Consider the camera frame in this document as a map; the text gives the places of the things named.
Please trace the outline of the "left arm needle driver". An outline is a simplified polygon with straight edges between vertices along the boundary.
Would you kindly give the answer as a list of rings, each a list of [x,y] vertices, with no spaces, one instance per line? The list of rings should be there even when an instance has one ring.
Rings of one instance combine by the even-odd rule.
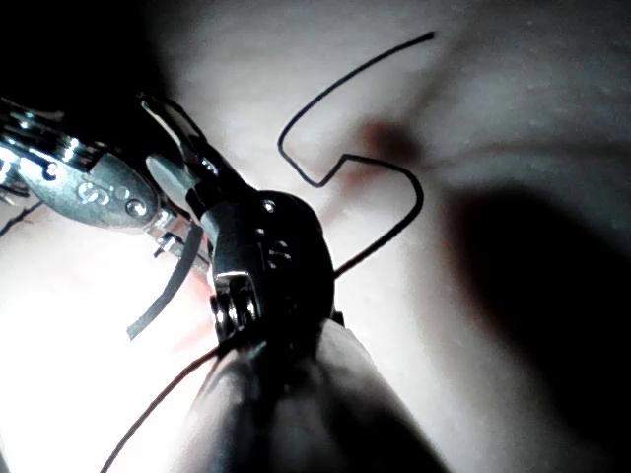
[[[160,197],[110,145],[79,133],[61,111],[1,100],[1,198],[35,196],[58,214],[102,229],[147,229]]]

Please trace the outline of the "left arm needle driver jaw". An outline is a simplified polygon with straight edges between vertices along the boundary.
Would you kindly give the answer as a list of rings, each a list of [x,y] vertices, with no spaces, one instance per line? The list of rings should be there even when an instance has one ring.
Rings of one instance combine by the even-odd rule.
[[[190,229],[190,221],[185,217],[162,211],[159,218],[154,222],[153,226],[147,231],[147,235],[156,244],[153,253],[154,258],[161,255],[169,254],[180,259],[188,233]],[[192,262],[193,270],[208,269],[208,251],[206,248],[206,236],[202,235],[200,243],[197,247],[195,259]]]

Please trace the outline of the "right arm needle driver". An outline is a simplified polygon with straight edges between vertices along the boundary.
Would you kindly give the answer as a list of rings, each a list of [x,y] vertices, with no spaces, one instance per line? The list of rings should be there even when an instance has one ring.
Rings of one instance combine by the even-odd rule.
[[[211,309],[224,342],[238,332],[287,343],[334,313],[334,271],[316,213],[304,200],[253,191],[201,217],[212,253]]]

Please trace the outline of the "right arm needle driver jaw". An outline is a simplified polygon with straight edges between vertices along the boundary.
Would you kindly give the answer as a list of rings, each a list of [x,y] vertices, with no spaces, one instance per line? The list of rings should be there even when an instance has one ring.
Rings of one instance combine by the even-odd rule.
[[[175,146],[170,154],[161,155],[183,168],[191,177],[191,188],[184,201],[172,201],[193,217],[222,202],[239,201],[251,195],[251,186],[213,148],[205,135],[176,102],[144,95],[143,110],[167,134]]]
[[[150,175],[172,201],[185,200],[191,188],[191,177],[183,168],[161,155],[149,155],[146,158],[146,166]]]

